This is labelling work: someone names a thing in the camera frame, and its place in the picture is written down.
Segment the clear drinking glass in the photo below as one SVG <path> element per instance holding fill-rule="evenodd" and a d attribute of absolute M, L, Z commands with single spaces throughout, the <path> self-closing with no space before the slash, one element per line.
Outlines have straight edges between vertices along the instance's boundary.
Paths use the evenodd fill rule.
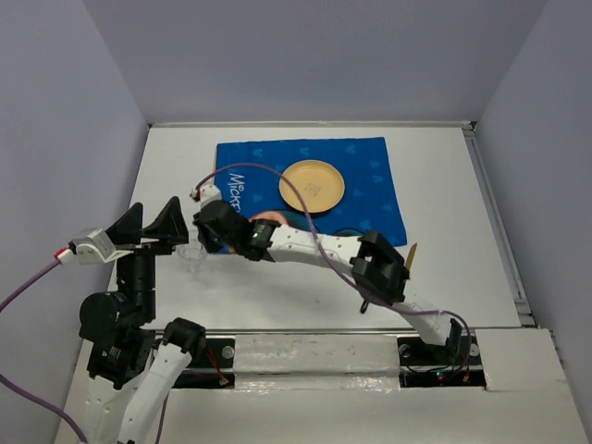
<path fill-rule="evenodd" d="M 179 260 L 179 267 L 188 273 L 197 272 L 207 257 L 206 249 L 197 240 L 179 245 L 175 253 Z"/>

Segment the blue cartoon placemat cloth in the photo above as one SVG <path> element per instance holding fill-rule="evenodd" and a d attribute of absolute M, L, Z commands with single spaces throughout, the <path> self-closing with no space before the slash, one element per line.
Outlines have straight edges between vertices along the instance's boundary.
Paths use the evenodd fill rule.
<path fill-rule="evenodd" d="M 325 213 L 311 214 L 296 188 L 303 211 L 280 196 L 282 173 L 302 160 L 320 160 L 345 180 L 342 200 Z M 361 236 L 380 232 L 394 247 L 407 243 L 382 138 L 225 142 L 216 147 L 215 185 L 236 211 L 250 220 L 270 219 L 296 229 L 314 226 L 323 234 Z"/>

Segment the tan round plate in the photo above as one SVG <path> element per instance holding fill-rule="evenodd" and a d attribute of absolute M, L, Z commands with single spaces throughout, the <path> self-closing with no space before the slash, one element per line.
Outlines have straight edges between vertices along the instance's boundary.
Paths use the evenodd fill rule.
<path fill-rule="evenodd" d="M 320 160 L 294 163 L 282 173 L 278 188 L 283 201 L 301 212 L 302 204 L 288 181 L 301 195 L 311 214 L 325 213 L 334 208 L 346 190 L 341 173 L 329 163 Z"/>

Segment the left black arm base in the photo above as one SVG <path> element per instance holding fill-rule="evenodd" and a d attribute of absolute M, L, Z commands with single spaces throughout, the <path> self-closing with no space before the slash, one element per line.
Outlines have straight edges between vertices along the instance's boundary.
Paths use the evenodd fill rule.
<path fill-rule="evenodd" d="M 235 383 L 233 337 L 209 337 L 203 353 L 181 372 L 174 389 L 232 389 Z"/>

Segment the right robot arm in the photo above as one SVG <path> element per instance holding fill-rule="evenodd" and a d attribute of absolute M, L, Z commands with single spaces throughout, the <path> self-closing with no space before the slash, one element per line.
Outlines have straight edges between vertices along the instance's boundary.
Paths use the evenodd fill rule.
<path fill-rule="evenodd" d="M 433 361 L 446 363 L 459 352 L 463 325 L 419 293 L 403 256 L 375 230 L 358 237 L 314 234 L 274 220 L 250 221 L 221 200 L 203 205 L 193 225 L 210 253 L 229 247 L 255 262 L 337 270 L 366 301 L 389 308 L 415 328 Z"/>

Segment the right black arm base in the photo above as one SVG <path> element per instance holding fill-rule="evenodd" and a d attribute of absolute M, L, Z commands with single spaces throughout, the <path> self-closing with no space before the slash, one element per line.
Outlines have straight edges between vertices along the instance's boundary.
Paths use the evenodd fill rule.
<path fill-rule="evenodd" d="M 437 357 L 419 337 L 397 338 L 403 389 L 485 388 L 486 378 L 476 336 L 462 337 L 461 354 L 455 358 Z"/>

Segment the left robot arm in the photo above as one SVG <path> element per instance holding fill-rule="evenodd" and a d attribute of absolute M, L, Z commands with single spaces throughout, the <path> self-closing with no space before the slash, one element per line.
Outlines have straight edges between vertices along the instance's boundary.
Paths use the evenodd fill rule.
<path fill-rule="evenodd" d="M 70 247 L 82 265 L 112 263 L 116 288 L 87 296 L 80 306 L 82 339 L 92 345 L 82 431 L 88 443 L 139 443 L 187 365 L 199 363 L 204 327 L 177 318 L 159 339 L 156 259 L 189 241 L 178 197 L 148 226 L 135 203 L 108 229 L 95 229 Z"/>

